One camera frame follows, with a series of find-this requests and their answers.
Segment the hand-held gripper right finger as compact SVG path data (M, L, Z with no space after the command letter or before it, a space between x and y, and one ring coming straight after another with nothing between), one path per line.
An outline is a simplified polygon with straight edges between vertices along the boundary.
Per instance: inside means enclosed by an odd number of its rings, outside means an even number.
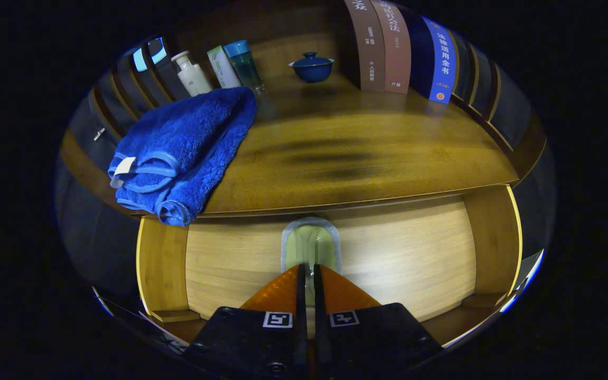
M317 264L316 370L319 379L406 379L443 352L401 303L382 305Z

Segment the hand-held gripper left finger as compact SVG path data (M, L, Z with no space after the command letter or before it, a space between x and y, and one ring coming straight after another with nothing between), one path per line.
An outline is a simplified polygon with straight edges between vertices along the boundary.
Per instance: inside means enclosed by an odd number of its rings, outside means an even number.
M217 308L185 351L212 379L306 379L306 274L295 265L239 308Z

